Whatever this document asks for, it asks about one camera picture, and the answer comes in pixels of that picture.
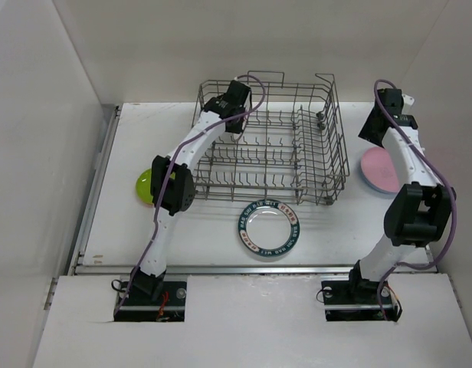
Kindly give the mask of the pink plastic plate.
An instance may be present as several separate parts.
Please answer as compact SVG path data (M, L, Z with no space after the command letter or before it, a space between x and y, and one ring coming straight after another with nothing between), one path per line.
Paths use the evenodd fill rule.
M399 191L399 181L388 152L381 147L372 147L360 159L361 173L375 186L391 194Z

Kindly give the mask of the blue plastic plate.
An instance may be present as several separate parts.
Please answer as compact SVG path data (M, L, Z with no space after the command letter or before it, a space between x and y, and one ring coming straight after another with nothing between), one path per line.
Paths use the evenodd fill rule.
M375 186L372 182L370 182L367 177L365 177L362 173L361 173L361 178L362 180L364 181L364 183L372 190L378 192L378 193L381 193L381 194L384 194L384 195L391 195L390 192L384 190L384 189L381 189L377 186Z

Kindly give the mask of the grey wire dish rack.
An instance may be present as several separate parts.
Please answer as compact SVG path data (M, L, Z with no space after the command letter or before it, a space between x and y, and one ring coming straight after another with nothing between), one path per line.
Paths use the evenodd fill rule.
M220 136L203 154L193 170L198 198L332 205L349 176L334 75L297 82L248 71L241 81L258 109L242 133Z

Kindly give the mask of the lime green plastic plate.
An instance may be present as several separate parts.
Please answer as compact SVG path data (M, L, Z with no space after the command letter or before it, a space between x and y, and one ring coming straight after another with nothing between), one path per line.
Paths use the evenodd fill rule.
M142 172L136 180L135 190L137 197L141 202L153 203L153 197L151 194L151 175L152 170L147 169Z

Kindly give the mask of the white plate green lettered rim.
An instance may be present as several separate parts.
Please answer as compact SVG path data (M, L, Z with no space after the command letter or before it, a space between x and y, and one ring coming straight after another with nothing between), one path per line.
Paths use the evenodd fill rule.
M242 245L253 257L270 262L293 250L301 228L297 213L287 203L260 199L243 209L237 230Z

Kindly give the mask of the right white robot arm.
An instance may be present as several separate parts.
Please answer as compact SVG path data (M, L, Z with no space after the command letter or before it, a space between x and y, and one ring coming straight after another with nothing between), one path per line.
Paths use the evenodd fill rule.
M388 276L407 266L405 259L414 250L438 241L447 226L447 243L452 243L457 226L454 190L425 156L418 124L403 112L402 90L387 83L374 94L359 137L388 152L401 188L385 213L383 236L349 273L346 293L358 304L378 300Z

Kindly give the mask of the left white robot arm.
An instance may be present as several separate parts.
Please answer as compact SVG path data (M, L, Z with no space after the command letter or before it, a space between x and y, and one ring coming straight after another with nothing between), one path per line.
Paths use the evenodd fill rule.
M154 204L154 230L141 259L131 272L129 291L145 304L162 295L166 273L168 235L175 216L188 210L195 199L193 171L202 154L225 133L241 133L251 112L251 88L232 80L221 95L203 107L197 122L167 156L152 161L150 192Z

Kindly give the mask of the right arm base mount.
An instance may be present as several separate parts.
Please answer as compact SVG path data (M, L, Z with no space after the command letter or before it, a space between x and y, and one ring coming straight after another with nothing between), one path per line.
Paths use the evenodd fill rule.
M402 304L388 283L382 286L380 298L376 286L353 293L345 279L322 279L316 299L324 306L327 322L390 321L398 322Z

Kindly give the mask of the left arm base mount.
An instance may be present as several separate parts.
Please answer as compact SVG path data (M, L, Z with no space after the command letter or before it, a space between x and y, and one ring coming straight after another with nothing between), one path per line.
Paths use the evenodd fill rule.
M135 283L127 290L129 278L117 278L110 286L116 292L115 322L171 323L185 321L188 277L162 276L154 294L140 290Z

